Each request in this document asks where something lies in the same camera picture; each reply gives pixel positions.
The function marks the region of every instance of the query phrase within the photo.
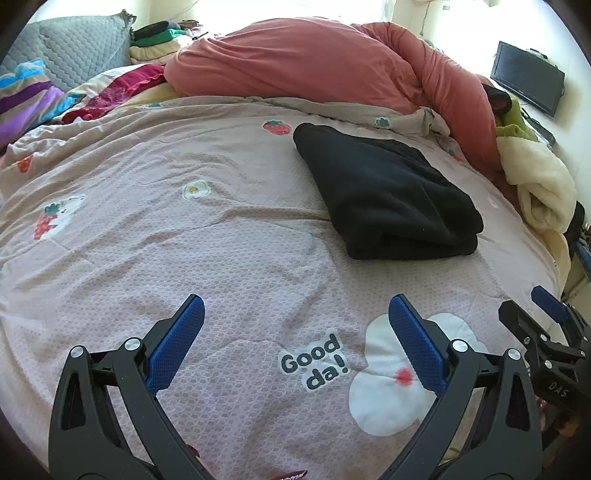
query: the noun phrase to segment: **metal screw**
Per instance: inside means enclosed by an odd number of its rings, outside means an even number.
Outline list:
[[[142,341],[139,338],[130,338],[125,342],[125,349],[129,351],[137,350],[141,344]]]
[[[84,347],[81,347],[80,345],[77,345],[72,350],[70,350],[70,356],[72,358],[78,358],[83,353],[84,353]]]
[[[466,352],[468,350],[468,344],[462,340],[454,341],[452,347],[456,352]]]
[[[513,360],[519,360],[521,358],[519,351],[515,350],[514,348],[509,348],[507,355],[509,355]]]

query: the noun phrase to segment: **striped blanket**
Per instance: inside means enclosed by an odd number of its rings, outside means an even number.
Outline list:
[[[0,151],[80,98],[53,86],[42,60],[20,63],[14,73],[0,77]]]

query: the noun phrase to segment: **black blanket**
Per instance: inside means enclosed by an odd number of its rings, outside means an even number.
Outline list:
[[[312,124],[293,138],[350,257],[423,260],[476,250],[480,213],[416,148]]]

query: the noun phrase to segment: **tv screen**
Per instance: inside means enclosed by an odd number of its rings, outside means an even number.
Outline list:
[[[533,53],[499,42],[491,78],[544,113],[556,113],[564,73]]]

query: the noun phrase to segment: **red comforter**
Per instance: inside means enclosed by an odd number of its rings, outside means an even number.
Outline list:
[[[184,95],[289,96],[384,106],[403,114],[432,107],[468,162],[515,199],[480,80],[399,25],[266,20],[181,49],[164,75]]]

